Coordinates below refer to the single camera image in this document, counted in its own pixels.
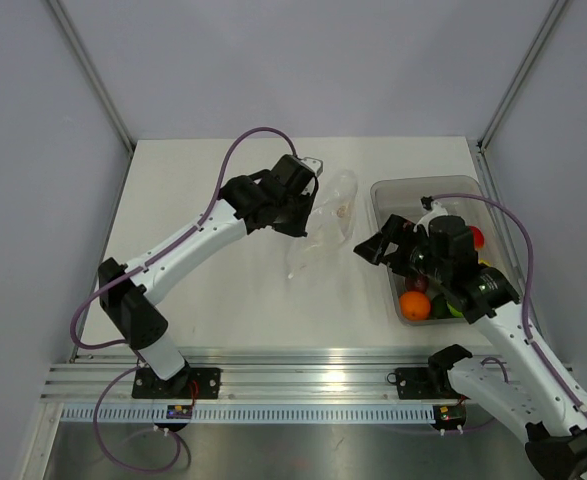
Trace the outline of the orange fruit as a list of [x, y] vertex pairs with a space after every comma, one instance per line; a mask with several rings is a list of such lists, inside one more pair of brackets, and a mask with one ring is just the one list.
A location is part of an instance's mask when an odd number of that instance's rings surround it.
[[431, 302], [428, 296], [419, 291], [407, 291], [399, 297], [402, 316], [408, 321], [427, 320], [431, 313]]

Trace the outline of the clear zip top bag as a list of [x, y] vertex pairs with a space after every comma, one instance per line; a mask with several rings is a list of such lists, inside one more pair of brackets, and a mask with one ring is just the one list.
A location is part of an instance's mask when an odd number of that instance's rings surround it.
[[341, 169], [319, 188], [307, 222], [307, 236], [295, 239], [286, 255], [289, 280], [336, 254], [352, 237], [358, 179]]

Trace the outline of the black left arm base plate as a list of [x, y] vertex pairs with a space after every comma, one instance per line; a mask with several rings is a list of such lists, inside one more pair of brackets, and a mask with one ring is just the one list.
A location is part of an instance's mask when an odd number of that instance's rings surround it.
[[215, 400], [219, 397], [222, 370], [214, 367], [183, 369], [162, 380], [150, 367], [135, 373], [131, 396], [143, 400]]

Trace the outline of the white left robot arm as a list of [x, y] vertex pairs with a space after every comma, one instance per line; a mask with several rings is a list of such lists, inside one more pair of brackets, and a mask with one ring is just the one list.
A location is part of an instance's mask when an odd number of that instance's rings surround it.
[[100, 265], [100, 307], [151, 369], [164, 396], [176, 398], [187, 390], [189, 367], [158, 304], [200, 264], [256, 230], [306, 236], [322, 172], [318, 159], [284, 155], [270, 169], [229, 179], [212, 206], [145, 254], [125, 264], [109, 258]]

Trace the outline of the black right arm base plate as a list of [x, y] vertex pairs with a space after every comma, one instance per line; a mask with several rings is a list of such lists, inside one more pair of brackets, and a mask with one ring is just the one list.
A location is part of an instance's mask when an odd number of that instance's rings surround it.
[[399, 367], [386, 375], [386, 382], [396, 388], [400, 400], [461, 400], [439, 374], [428, 367]]

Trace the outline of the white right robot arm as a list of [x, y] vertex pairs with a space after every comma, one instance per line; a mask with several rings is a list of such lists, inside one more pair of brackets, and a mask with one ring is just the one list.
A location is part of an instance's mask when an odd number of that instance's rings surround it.
[[392, 215], [354, 252], [400, 276], [427, 277], [520, 383], [513, 387], [490, 376], [477, 357], [454, 344], [428, 358], [426, 380], [433, 393], [478, 403], [522, 442], [543, 478], [576, 479], [587, 472], [587, 393], [532, 325], [507, 278], [479, 261], [462, 218], [425, 216], [413, 223]]

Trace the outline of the dark green avocado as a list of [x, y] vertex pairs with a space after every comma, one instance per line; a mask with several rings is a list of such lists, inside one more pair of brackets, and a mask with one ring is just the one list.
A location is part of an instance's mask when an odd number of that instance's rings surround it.
[[443, 294], [436, 295], [431, 299], [430, 316], [433, 319], [446, 319], [451, 317], [447, 299]]

